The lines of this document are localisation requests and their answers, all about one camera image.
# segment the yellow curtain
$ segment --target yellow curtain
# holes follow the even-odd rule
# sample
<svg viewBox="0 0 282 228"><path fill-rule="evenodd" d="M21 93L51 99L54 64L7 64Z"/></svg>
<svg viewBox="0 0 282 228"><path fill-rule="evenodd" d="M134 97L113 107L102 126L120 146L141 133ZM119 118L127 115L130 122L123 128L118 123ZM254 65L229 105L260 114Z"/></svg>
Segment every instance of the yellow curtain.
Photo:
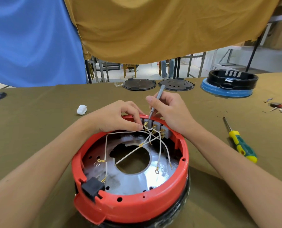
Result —
<svg viewBox="0 0 282 228"><path fill-rule="evenodd" d="M279 0L65 0L84 58L145 64L256 38Z"/></svg>

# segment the person's left hand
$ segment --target person's left hand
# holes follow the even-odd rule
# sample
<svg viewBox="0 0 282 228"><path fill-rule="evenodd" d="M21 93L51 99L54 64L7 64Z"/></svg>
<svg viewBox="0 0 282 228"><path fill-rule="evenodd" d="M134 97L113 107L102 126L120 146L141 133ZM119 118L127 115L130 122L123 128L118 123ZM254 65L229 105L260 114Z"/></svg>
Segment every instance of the person's left hand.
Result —
<svg viewBox="0 0 282 228"><path fill-rule="evenodd" d="M132 115L135 122L123 119L121 116L123 112ZM96 133L113 130L139 131L143 129L140 114L144 113L135 103L119 100L87 114L83 118L95 127Z"/></svg>

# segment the floor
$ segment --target floor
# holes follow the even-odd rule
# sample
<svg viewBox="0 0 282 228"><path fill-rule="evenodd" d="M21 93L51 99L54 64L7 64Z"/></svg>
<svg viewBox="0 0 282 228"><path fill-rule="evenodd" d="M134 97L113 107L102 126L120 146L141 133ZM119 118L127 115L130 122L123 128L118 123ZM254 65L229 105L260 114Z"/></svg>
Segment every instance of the floor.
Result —
<svg viewBox="0 0 282 228"><path fill-rule="evenodd" d="M187 70L188 70L188 63L182 61L180 64L179 77L186 78ZM199 67L195 65L191 65L189 73L197 77L199 74L199 70L200 70ZM159 72L159 67L157 65L157 62L139 65L138 71L137 71L137 78L138 79L161 80L162 78L159 76L158 72ZM101 81L100 71L97 71L97 75L98 75L99 81ZM108 71L108 75L109 75L110 82L124 82L128 78L135 77L134 72L126 72L126 78L124 78L123 69L110 70ZM206 77L207 75L208 75L208 71L202 70L201 77ZM106 71L104 71L104 77L105 79L107 78ZM0 83L0 89L2 88L13 88L13 87L11 86L7 87L6 85Z"/></svg>

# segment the gray screwdriver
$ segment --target gray screwdriver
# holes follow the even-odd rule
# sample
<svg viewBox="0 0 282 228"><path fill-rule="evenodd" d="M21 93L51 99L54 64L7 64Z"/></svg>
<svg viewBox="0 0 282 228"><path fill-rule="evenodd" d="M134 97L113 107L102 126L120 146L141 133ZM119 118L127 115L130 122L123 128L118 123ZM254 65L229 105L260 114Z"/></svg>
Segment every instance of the gray screwdriver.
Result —
<svg viewBox="0 0 282 228"><path fill-rule="evenodd" d="M160 99L164 89L165 89L165 85L161 85L161 88L160 88L160 90L158 92L158 95L157 95L157 99L158 100ZM150 120L150 118L152 117L152 114L154 113L154 110L155 110L154 107L152 107L152 110L150 111L150 115L148 117L148 120Z"/></svg>

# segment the circular hole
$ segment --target circular hole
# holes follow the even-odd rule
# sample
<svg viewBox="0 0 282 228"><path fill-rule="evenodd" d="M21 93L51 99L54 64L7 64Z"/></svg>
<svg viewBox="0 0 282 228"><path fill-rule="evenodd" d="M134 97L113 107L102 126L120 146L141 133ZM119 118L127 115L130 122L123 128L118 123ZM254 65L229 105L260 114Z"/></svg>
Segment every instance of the circular hole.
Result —
<svg viewBox="0 0 282 228"><path fill-rule="evenodd" d="M123 143L117 145L109 154L110 157L115 159L115 162L118 162L123 157L131 153L134 149L139 146L125 146ZM148 151L141 147L137 149L134 153L129 155L123 161L118 163L116 167L123 173L126 174L136 174L142 172L149 164L150 155Z"/></svg>

